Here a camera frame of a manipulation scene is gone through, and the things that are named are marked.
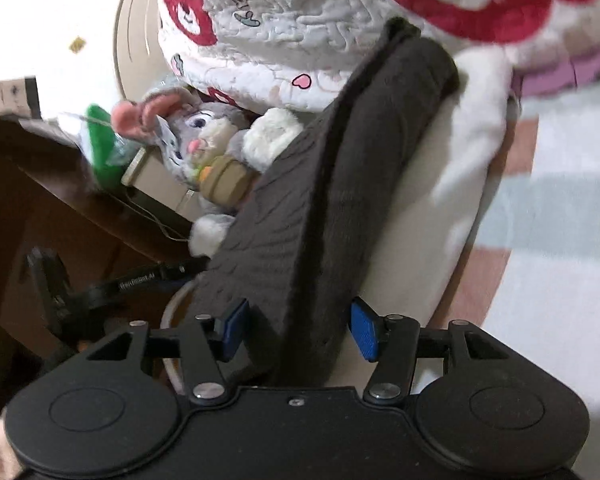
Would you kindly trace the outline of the dark brown knit sweater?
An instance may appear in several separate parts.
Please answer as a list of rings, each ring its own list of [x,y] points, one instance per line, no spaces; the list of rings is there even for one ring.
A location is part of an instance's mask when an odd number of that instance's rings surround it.
[[[262,174],[188,310],[248,302],[244,344],[223,368],[231,384],[326,382],[403,169],[457,86],[449,53],[393,18],[335,101]]]

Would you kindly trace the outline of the white folded garment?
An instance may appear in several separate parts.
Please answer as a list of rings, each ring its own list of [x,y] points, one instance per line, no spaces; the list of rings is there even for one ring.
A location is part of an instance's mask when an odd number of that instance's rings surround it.
[[[503,49],[454,56],[460,88],[441,105],[396,187],[358,291],[380,315],[427,324],[474,224],[506,131],[513,69]]]

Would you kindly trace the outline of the dark wooden dresser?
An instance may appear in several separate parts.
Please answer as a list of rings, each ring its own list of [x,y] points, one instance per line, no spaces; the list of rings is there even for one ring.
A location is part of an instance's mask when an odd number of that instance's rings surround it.
[[[57,347],[26,275],[35,247],[58,252],[78,289],[188,256],[180,236],[91,190],[78,150],[0,119],[0,411]]]

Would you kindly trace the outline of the beige bedside cabinet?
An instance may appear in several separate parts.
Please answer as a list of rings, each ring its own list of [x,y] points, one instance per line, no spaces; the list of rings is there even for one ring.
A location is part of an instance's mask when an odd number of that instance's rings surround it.
[[[158,217],[173,220],[180,216],[194,222],[204,214],[197,193],[171,176],[156,148],[141,148],[126,168],[121,183],[134,203]]]

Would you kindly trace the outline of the green plastic bag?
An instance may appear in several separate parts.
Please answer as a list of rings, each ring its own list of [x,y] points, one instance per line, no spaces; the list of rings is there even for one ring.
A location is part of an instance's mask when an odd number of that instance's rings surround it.
[[[81,153],[88,163],[96,188],[114,192],[135,155],[131,144],[111,128],[110,114],[97,104],[80,117]]]

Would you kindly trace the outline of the grey bunny plush toy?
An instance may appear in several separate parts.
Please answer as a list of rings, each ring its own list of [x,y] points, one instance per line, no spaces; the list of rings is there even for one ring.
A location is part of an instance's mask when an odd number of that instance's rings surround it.
[[[111,125],[125,139],[155,145],[171,176],[197,194],[202,215],[193,222],[189,252],[206,257],[220,248],[257,180],[303,130],[286,108],[252,118],[186,86],[162,86],[138,102],[118,103]]]

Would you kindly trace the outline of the checkered dog print blanket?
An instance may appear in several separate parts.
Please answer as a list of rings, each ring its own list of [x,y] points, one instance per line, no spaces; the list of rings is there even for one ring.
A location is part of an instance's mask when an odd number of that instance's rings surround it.
[[[600,432],[600,82],[521,103],[431,322],[454,318],[576,390]]]

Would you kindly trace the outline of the round beige headboard panel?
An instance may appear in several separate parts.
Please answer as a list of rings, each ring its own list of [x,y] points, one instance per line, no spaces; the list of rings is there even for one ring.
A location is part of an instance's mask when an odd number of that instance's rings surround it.
[[[114,68],[123,99],[138,101],[172,73],[158,41],[158,1],[120,0],[114,23]]]

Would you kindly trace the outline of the white quilt with red bears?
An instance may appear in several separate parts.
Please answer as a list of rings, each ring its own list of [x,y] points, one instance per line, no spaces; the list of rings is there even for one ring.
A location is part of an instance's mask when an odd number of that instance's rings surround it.
[[[158,0],[158,12],[174,72],[258,113],[325,108],[392,18],[453,53],[495,44],[519,68],[600,45],[600,0]]]

